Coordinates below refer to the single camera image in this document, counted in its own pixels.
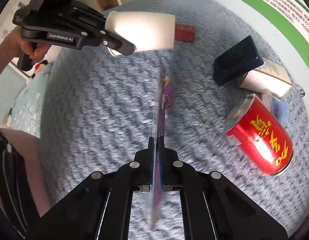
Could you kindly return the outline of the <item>person's left forearm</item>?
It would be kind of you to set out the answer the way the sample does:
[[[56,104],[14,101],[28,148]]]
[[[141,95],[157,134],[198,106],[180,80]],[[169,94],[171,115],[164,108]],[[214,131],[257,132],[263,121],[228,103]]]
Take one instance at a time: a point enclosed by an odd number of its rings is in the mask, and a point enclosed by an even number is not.
[[[3,72],[9,62],[18,56],[20,50],[20,33],[17,29],[14,29],[9,35],[5,37],[0,44],[0,74]]]

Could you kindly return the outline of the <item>person's left hand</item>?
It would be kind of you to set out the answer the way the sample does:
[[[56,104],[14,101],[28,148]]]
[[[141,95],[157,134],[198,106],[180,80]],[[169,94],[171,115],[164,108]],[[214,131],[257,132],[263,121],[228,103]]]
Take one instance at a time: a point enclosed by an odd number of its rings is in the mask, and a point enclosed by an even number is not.
[[[9,34],[11,38],[11,50],[12,57],[18,57],[20,51],[24,52],[33,63],[38,63],[42,61],[49,51],[50,44],[39,44],[36,49],[33,49],[30,42],[24,41],[21,37],[21,27],[15,27],[13,31]]]

